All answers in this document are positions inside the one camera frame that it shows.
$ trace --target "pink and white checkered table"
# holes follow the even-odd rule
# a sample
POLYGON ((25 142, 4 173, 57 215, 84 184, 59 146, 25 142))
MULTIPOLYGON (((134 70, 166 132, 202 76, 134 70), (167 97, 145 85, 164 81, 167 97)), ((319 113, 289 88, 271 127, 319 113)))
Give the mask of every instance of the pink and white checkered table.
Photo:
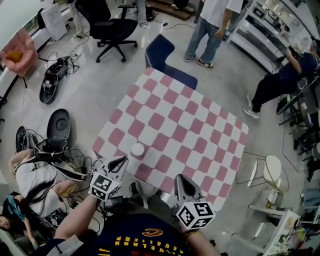
POLYGON ((105 158, 128 156, 127 172, 174 194, 184 174, 219 211, 242 157, 248 126, 181 82, 148 68, 132 85, 92 148, 105 158), (135 143, 145 147, 133 156, 135 143))

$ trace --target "tiled floor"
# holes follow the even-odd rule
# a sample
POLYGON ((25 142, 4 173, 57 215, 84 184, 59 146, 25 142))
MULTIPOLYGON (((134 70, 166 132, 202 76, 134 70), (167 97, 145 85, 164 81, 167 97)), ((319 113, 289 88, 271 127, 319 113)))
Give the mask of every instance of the tiled floor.
MULTIPOLYGON (((112 8, 113 15, 119 11, 112 8)), ((167 22, 166 28, 182 23, 171 16, 159 14, 157 19, 167 22)), ((194 26, 191 21, 184 22, 194 26)), ((183 61, 193 29, 179 25, 165 30, 162 24, 156 21, 150 23, 148 29, 138 27, 130 36, 131 40, 138 41, 138 48, 132 45, 121 46, 126 55, 127 62, 122 63, 119 53, 112 49, 101 62, 95 62, 102 51, 97 47, 97 41, 90 38, 87 43, 79 47, 76 52, 80 56, 76 63, 80 69, 70 77, 64 77, 59 85, 56 100, 51 104, 42 104, 39 101, 39 90, 44 72, 48 64, 39 60, 37 66, 28 74, 28 89, 19 80, 8 97, 8 103, 1 110, 1 117, 5 124, 0 128, 2 143, 0 144, 0 168, 10 188, 17 190, 15 180, 8 172, 7 162, 15 154, 15 136, 19 126, 33 129, 46 136, 50 115, 59 108, 69 111, 72 120, 72 146, 80 149, 86 156, 92 156, 92 144, 96 136, 110 117, 113 109, 125 95, 128 86, 136 81, 145 70, 145 49, 158 33, 162 33, 174 45, 174 52, 168 57, 167 64, 178 68, 198 79, 197 91, 211 98, 226 111, 241 118, 249 126, 248 142, 245 150, 258 155, 272 154, 282 162, 289 179, 289 191, 284 195, 283 207, 299 209, 299 195, 304 187, 304 166, 297 160, 293 151, 293 141, 288 136, 289 130, 284 131, 279 126, 279 117, 276 116, 278 99, 266 103, 262 107, 262 119, 256 120, 246 116, 242 105, 247 103, 246 96, 253 97, 258 82, 266 74, 250 57, 232 44, 222 43, 213 64, 212 70, 196 64, 195 61, 183 61)), ((47 45, 40 53, 46 58, 52 52, 65 56, 72 48, 86 39, 72 37, 73 30, 60 41, 47 45)), ((202 40, 197 51, 200 55, 206 46, 202 40)), ((238 178, 249 179, 254 157, 245 155, 238 170, 238 178)), ((126 185, 132 180, 127 174, 123 178, 123 194, 128 195, 126 185)), ((150 186, 143 186, 151 194, 154 190, 150 186)), ((255 251, 247 249, 236 242, 231 235, 241 233, 248 238, 253 238, 261 223, 266 222, 266 216, 248 209, 248 205, 256 201, 267 185, 247 188, 247 184, 233 184, 226 202, 210 226, 204 230, 209 239, 214 239, 221 252, 228 252, 230 256, 256 255, 255 251)), ((267 232, 262 231, 257 243, 266 243, 268 236, 274 229, 269 224, 265 225, 267 232)))

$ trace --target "pink chair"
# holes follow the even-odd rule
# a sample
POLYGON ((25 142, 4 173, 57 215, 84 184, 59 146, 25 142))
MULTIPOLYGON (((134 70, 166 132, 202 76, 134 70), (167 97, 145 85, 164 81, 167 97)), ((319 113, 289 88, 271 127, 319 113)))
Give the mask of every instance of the pink chair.
POLYGON ((25 75, 38 59, 35 42, 28 33, 20 29, 0 52, 0 58, 10 71, 23 78, 25 88, 27 88, 25 75), (7 59, 6 56, 10 50, 23 53, 22 59, 16 63, 7 59))

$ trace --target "navy chair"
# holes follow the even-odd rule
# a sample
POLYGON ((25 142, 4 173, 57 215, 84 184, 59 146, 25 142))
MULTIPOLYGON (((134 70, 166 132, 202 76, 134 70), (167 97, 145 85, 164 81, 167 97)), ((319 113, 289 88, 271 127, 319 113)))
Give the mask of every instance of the navy chair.
POLYGON ((175 46, 162 34, 159 34, 145 50, 146 67, 159 70, 195 90, 198 84, 198 80, 195 77, 166 64, 167 57, 174 49, 175 46))

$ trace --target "white t-shirt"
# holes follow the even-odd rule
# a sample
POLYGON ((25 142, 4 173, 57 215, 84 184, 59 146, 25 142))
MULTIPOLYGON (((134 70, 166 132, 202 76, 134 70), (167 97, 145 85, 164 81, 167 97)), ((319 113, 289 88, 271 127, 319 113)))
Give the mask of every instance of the white t-shirt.
MULTIPOLYGON (((54 168, 53 166, 46 163, 42 163, 41 166, 39 166, 38 164, 36 165, 34 163, 23 163, 16 170, 15 179, 18 184, 20 194, 24 198, 28 195, 30 190, 32 190, 35 186, 39 185, 42 182, 48 182, 55 178, 55 181, 52 184, 52 186, 54 186, 58 182, 64 180, 64 178, 60 175, 57 169, 54 168)), ((39 214, 44 204, 44 207, 46 209, 44 209, 44 212, 43 214, 41 214, 41 217, 46 217, 52 211, 59 208, 54 206, 55 209, 51 209, 51 208, 47 209, 48 208, 47 205, 50 204, 50 199, 52 199, 52 196, 54 196, 53 194, 54 192, 52 192, 51 190, 52 189, 50 189, 49 193, 47 194, 46 202, 40 201, 30 205, 30 208, 36 214, 39 214)))
POLYGON ((243 0, 205 0, 200 16, 210 24, 220 28, 225 9, 240 13, 243 0))

